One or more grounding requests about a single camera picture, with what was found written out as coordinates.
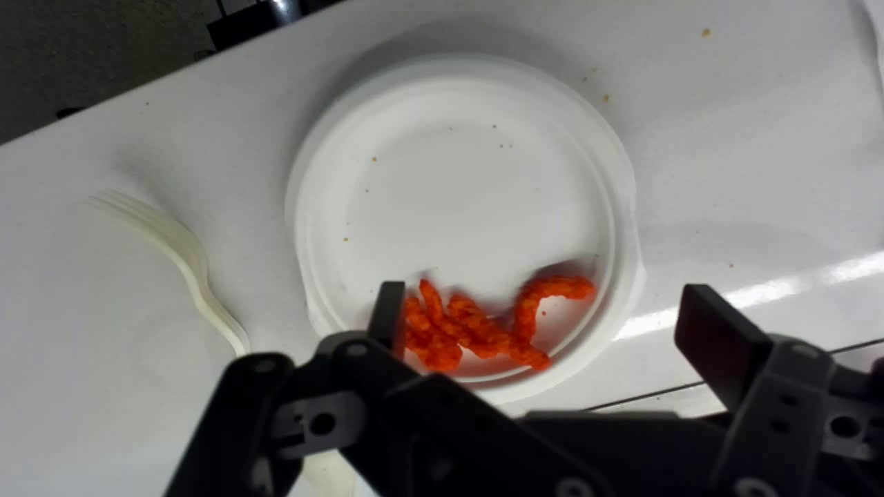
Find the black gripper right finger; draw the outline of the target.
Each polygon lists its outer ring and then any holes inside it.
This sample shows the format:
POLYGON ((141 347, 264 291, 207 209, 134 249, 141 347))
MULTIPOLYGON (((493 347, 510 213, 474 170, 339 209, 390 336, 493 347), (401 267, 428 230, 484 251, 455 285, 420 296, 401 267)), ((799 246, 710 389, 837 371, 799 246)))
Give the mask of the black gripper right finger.
POLYGON ((768 333, 710 285, 685 285, 674 343, 725 409, 714 497, 884 497, 884 376, 768 333))

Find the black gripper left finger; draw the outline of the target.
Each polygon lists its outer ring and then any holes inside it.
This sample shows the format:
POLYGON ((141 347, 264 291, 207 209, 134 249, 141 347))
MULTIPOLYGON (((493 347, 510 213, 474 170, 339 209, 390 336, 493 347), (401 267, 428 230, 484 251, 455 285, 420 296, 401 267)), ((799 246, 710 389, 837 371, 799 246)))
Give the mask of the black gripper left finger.
POLYGON ((339 453, 377 497, 608 497, 608 481, 444 376, 397 355, 405 288, 377 288, 362 331, 303 365, 234 360, 162 497, 288 497, 318 453, 339 453))

